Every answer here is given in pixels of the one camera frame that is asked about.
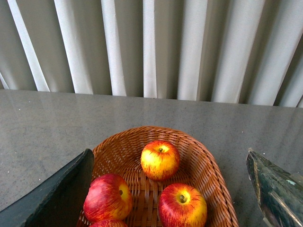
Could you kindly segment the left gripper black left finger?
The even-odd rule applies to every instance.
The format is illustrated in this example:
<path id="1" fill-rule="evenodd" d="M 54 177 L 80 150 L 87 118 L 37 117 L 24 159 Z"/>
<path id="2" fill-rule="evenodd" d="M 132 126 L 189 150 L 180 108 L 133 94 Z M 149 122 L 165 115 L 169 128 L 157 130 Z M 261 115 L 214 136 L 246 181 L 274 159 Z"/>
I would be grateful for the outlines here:
<path id="1" fill-rule="evenodd" d="M 0 212 L 2 227 L 74 227 L 88 194 L 94 155 L 75 157 L 31 192 Z"/>

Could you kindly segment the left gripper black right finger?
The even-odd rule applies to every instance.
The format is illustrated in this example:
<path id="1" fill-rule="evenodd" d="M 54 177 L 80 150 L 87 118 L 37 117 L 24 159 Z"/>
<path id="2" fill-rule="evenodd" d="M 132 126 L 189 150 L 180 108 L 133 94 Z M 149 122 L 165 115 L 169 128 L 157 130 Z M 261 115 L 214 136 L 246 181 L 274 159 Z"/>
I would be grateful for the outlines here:
<path id="1" fill-rule="evenodd" d="M 267 226 L 301 227 L 303 177 L 290 174 L 251 148 L 246 166 Z"/>

